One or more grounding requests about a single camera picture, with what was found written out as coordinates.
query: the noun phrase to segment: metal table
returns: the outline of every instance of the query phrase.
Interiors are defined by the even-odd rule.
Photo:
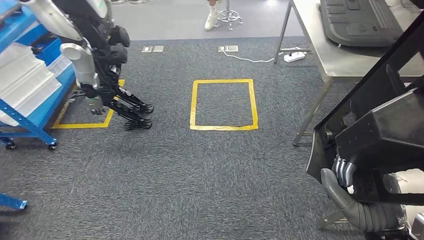
[[[297,146],[302,136],[312,136],[312,132],[306,132],[305,130],[318,111],[332,83],[359,82],[385,53],[378,49],[352,49],[338,46],[329,40],[324,33],[319,6],[320,0],[290,0],[281,30],[280,41],[277,46],[276,56],[280,52],[311,51],[324,82],[318,96],[311,104],[305,120],[296,133],[293,141],[294,146]],[[283,42],[291,9],[294,10],[303,33],[311,43],[311,50],[299,49],[298,51],[293,51],[284,48],[281,49],[281,43]],[[400,3],[390,7],[390,9],[404,31],[419,15],[419,13],[411,12],[410,9],[403,7]],[[422,76],[424,74],[423,63],[422,57],[416,55],[399,71],[400,76],[402,78]]]

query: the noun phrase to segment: blue metal rack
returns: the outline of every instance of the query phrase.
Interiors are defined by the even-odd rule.
[[[27,206],[27,200],[20,200],[5,194],[0,193],[0,206],[9,207],[16,210],[25,209]]]
[[[11,8],[16,1],[2,0],[0,3],[0,13]],[[6,49],[13,42],[20,42],[28,44],[28,37],[22,36],[17,38],[28,29],[28,27],[35,22],[34,15],[25,7],[22,7],[23,13],[14,14],[6,19],[4,26],[0,28],[0,53]],[[30,35],[33,38],[39,37],[41,34],[47,32],[43,26],[37,26],[29,31],[26,36]],[[6,102],[0,99],[0,110],[5,112],[11,118],[19,123],[18,127],[25,128],[27,132],[1,132],[0,143],[6,145],[7,149],[14,149],[16,147],[12,138],[39,138],[49,145],[49,149],[56,149],[56,139],[47,134],[43,128],[48,122],[49,118],[59,105],[68,89],[74,82],[75,74],[72,66],[65,69],[58,77],[57,80],[61,83],[61,87],[56,90],[46,101],[44,101],[36,110],[34,110],[28,117],[24,117],[19,112],[14,110]],[[10,127],[0,122],[0,127]]]

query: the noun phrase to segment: yellow floor tape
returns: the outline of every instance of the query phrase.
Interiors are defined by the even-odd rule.
[[[234,84],[248,83],[250,108],[252,114],[252,125],[247,126],[199,126],[196,125],[196,104],[198,98],[199,84]],[[256,109],[255,91],[252,79],[217,79],[217,80],[195,80],[191,94],[190,129],[203,131],[246,131],[258,129],[258,111]]]
[[[120,79],[118,84],[119,86],[124,86],[124,79]],[[114,114],[114,111],[112,109],[109,109],[106,115],[106,119],[102,123],[67,123],[67,124],[61,124],[62,118],[65,115],[65,112],[67,111],[69,107],[69,102],[65,103],[62,110],[60,111],[59,115],[57,116],[56,121],[54,122],[52,129],[91,129],[91,128],[107,128],[109,126],[109,123],[111,122],[111,118]]]

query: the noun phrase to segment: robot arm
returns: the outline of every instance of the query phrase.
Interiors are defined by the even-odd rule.
[[[62,39],[64,43],[60,46],[60,52],[72,61],[77,86],[97,89],[99,80],[90,45],[73,22],[52,0],[19,1],[34,13],[47,30]]]

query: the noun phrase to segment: white cable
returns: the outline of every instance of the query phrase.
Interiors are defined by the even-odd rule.
[[[265,61],[265,60],[257,60],[257,61],[255,61],[255,60],[251,60],[251,59],[247,59],[247,58],[242,58],[242,57],[238,57],[238,56],[234,56],[234,55],[228,55],[228,53],[227,52],[225,52],[225,50],[222,50],[222,52],[227,56],[227,57],[233,57],[233,58],[236,58],[236,59],[239,59],[239,60],[244,60],[244,61],[249,61],[249,62],[251,62],[251,63],[269,63],[269,62],[272,62],[272,61],[274,61],[274,59],[276,59],[275,57],[273,57],[273,58],[271,58],[271,59],[269,59],[269,60],[267,60],[267,61]]]

